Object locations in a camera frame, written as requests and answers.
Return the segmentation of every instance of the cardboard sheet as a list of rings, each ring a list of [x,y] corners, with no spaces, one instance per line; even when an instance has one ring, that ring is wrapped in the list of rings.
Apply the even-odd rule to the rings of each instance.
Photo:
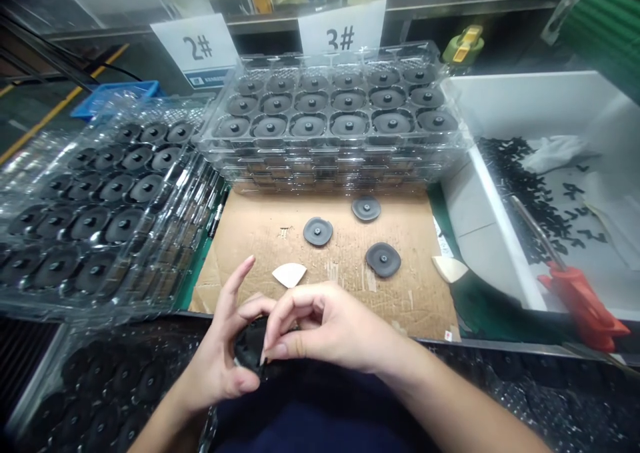
[[[307,267],[300,284],[336,281],[401,332],[443,340],[450,331],[459,338],[449,287],[431,261],[440,249],[426,194],[377,199],[381,215],[363,223],[351,211],[353,197],[232,191],[189,309],[213,313],[221,286],[254,254],[256,262],[240,289],[240,301],[255,292],[280,298],[285,287],[271,272],[285,263],[300,263]],[[322,248],[303,237],[305,224],[314,216],[333,225],[333,237]],[[369,246],[377,242],[392,245],[402,258],[391,278],[377,277],[365,261]]]

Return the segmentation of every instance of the red tool handle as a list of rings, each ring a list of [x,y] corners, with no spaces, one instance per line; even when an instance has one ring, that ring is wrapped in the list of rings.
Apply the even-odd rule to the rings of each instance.
[[[571,312],[584,343],[597,351],[614,352],[613,337],[631,333],[629,328],[609,313],[581,270],[568,267],[563,271],[555,262],[547,265],[551,277],[540,275],[538,280]]]

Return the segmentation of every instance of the stacked plastic tray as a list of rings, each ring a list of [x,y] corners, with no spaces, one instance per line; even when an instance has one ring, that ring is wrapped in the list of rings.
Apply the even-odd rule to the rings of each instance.
[[[189,143],[204,110],[150,99],[94,121],[40,172],[7,173],[0,308],[97,324],[170,310],[216,194]]]
[[[193,138],[237,191],[416,191],[473,145],[434,44],[243,58]]]

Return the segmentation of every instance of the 3# sign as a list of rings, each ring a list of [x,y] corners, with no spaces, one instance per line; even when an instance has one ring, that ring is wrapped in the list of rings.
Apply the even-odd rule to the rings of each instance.
[[[238,53],[221,14],[156,23],[151,28],[194,89],[224,85]]]
[[[305,54],[378,48],[387,0],[298,18]]]

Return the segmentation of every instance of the hand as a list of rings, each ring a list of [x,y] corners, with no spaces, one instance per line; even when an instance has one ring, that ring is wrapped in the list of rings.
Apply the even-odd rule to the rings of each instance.
[[[290,331],[297,322],[300,330]],[[365,373],[395,367],[406,338],[336,283],[288,290],[267,322],[264,358],[313,358]]]
[[[260,379],[247,368],[233,362],[233,340],[245,326],[260,315],[268,315],[275,300],[255,294],[237,307],[242,281],[255,263],[249,256],[231,274],[220,291],[215,314],[191,363],[178,379],[177,399],[192,413],[208,409],[220,401],[237,398],[258,389]]]

